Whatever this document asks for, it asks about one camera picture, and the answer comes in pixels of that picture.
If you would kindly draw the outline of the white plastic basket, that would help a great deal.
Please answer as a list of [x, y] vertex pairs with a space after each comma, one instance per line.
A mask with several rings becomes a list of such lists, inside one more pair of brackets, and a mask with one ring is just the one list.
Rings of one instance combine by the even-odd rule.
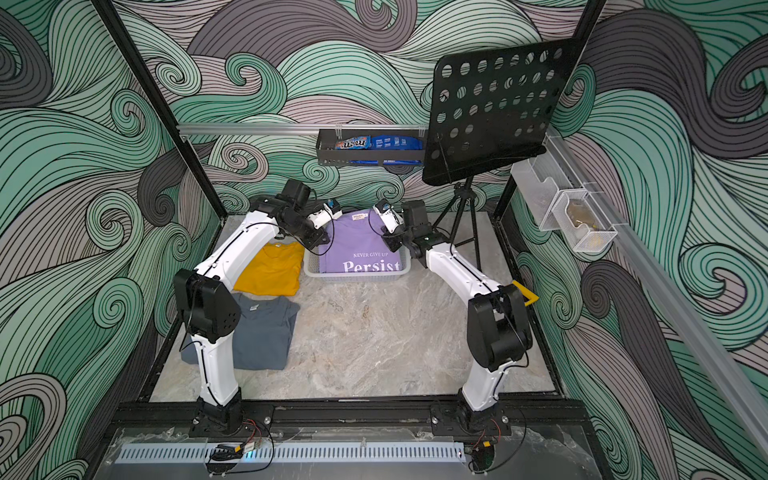
[[411, 256], [405, 247], [401, 247], [397, 253], [400, 255], [403, 263], [403, 269], [399, 272], [389, 273], [363, 273], [363, 274], [323, 274], [319, 272], [319, 256], [321, 247], [328, 247], [329, 244], [321, 245], [311, 251], [304, 253], [303, 270], [311, 278], [317, 278], [332, 282], [377, 282], [396, 280], [400, 276], [407, 274], [411, 270]]

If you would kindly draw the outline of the purple Persist t-shirt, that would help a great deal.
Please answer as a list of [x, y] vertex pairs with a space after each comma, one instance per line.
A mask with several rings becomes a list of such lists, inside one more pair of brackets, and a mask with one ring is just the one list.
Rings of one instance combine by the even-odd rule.
[[403, 263], [384, 241], [383, 223], [372, 210], [343, 214], [328, 225], [328, 247], [321, 247], [319, 272], [363, 274], [399, 272]]

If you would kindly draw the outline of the yellow t-shirt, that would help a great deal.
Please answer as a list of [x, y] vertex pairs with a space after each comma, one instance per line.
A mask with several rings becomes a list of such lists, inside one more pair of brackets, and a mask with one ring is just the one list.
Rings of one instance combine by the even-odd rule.
[[234, 290], [257, 296], [294, 296], [305, 249], [299, 243], [267, 244], [243, 270]]

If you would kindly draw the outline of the grey-blue t-shirt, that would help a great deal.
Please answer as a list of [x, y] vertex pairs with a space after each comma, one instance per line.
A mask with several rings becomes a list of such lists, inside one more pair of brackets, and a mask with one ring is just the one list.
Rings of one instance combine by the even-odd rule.
[[233, 298], [241, 309], [233, 337], [234, 368], [283, 370], [300, 306], [286, 297], [254, 300], [235, 293]]

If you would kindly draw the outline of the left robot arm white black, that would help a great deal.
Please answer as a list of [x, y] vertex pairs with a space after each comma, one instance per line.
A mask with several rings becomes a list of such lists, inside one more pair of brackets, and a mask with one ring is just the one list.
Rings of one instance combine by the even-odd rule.
[[173, 278], [179, 316], [195, 348], [201, 387], [198, 415], [222, 430], [243, 422], [242, 395], [235, 378], [233, 338], [241, 308], [233, 296], [237, 279], [250, 261], [283, 234], [307, 250], [331, 242], [326, 227], [342, 214], [338, 200], [308, 203], [311, 189], [289, 180], [278, 194], [259, 196], [243, 221], [209, 257]]

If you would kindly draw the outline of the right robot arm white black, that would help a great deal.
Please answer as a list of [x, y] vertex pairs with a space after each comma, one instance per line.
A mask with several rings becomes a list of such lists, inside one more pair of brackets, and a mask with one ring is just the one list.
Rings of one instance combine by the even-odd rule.
[[409, 201], [397, 212], [381, 200], [372, 211], [383, 223], [381, 236], [392, 249], [406, 248], [464, 301], [473, 363], [460, 390], [460, 411], [468, 423], [488, 416], [506, 375], [527, 365], [533, 346], [528, 311], [532, 294], [515, 283], [503, 285], [472, 265], [451, 238], [430, 223], [423, 202]]

